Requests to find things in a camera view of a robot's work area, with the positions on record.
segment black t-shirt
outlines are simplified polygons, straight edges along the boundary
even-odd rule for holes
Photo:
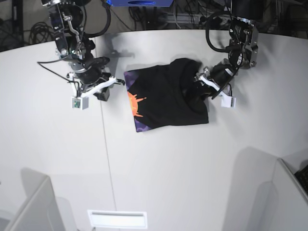
[[[199,98],[193,104],[185,100],[185,91],[199,67],[200,63],[183,58],[169,65],[124,73],[137,132],[166,125],[208,123],[203,100]]]

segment white table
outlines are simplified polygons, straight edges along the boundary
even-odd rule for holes
[[[219,36],[226,44],[225,32],[212,40]],[[113,57],[118,78],[181,57],[205,65],[227,57],[210,50],[204,31],[128,32],[96,45],[97,56]],[[236,77],[236,109],[216,99],[207,125],[145,133],[135,131],[125,87],[111,89],[108,102],[92,97],[89,109],[70,109],[70,86],[36,64],[56,58],[54,43],[0,53],[0,198],[11,199],[0,209],[14,212],[25,197],[26,167],[50,175],[82,231],[90,230],[87,209],[146,211],[150,231],[254,227],[252,207],[276,157],[308,149],[308,41],[260,35],[259,47],[257,67]],[[69,70],[65,62],[49,67]]]

